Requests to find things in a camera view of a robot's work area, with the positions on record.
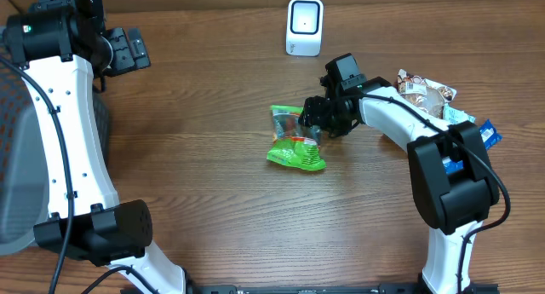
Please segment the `beige brown snack packet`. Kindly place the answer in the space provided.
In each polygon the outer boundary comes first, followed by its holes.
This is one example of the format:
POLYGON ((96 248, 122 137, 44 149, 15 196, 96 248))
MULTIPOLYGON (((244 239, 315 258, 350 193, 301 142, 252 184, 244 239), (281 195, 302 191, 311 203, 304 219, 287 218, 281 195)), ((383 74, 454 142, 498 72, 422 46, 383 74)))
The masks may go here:
POLYGON ((457 91, 450 86, 400 69, 397 75, 398 93, 425 113, 442 118, 444 106, 451 103, 457 91))

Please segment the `blue snack bar wrapper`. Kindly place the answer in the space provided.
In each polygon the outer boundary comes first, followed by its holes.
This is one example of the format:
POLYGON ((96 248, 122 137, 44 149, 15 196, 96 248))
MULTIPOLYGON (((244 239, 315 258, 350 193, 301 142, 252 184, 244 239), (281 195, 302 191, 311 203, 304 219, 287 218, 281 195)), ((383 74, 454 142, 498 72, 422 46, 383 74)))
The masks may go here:
MULTIPOLYGON (((499 141, 502 140, 502 135, 497 132, 496 127, 489 119, 486 119, 485 122, 480 126, 479 132, 481 134, 481 138, 486 150, 490 150, 499 141)), ((444 158, 443 166, 445 168, 446 174, 449 175, 459 170, 462 170, 464 167, 464 163, 461 160, 455 162, 450 158, 444 158)))

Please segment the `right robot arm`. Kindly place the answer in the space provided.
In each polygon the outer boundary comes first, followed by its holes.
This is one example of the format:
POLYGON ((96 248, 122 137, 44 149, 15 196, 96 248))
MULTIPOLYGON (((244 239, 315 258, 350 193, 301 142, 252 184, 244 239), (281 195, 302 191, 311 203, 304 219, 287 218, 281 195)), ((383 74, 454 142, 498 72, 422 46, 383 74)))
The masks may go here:
POLYGON ((413 291, 497 293, 498 285, 477 285, 468 273, 474 237, 497 227, 484 221, 505 194, 478 126, 425 113, 384 78, 368 79, 351 54, 336 57, 325 71, 325 93, 306 99, 301 124, 331 137, 364 124, 407 154, 412 197, 429 227, 427 260, 413 291))

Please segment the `light teal snack packet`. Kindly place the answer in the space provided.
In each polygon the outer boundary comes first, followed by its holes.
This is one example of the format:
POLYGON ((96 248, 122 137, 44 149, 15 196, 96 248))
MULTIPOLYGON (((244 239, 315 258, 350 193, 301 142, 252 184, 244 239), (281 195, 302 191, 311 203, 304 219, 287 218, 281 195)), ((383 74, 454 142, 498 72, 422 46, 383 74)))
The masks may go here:
POLYGON ((451 107, 449 104, 444 104, 443 106, 443 120, 451 124, 460 124, 465 121, 474 123, 476 118, 472 115, 467 114, 462 110, 457 110, 451 107))

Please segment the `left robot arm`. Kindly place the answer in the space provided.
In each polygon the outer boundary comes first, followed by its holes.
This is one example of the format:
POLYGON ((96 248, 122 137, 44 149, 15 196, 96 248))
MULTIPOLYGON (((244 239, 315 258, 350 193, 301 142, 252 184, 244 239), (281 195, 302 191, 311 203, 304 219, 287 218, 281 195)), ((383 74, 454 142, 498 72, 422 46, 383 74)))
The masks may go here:
POLYGON ((186 271, 154 241, 147 204, 120 201, 95 120, 93 94, 106 78, 150 66, 141 32, 107 28, 102 0, 35 0, 8 18, 3 41, 4 65, 32 97, 49 175, 37 245, 120 273, 143 293, 189 292, 186 271))

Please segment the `green snack packet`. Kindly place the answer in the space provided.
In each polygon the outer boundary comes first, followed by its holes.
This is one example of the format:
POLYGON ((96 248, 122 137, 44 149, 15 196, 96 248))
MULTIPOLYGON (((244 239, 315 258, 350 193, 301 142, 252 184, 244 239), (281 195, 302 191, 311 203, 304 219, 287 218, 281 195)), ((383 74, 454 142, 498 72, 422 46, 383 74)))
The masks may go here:
POLYGON ((271 105, 274 141, 267 160, 307 171, 326 168, 320 157, 322 130, 299 123, 302 107, 271 105))

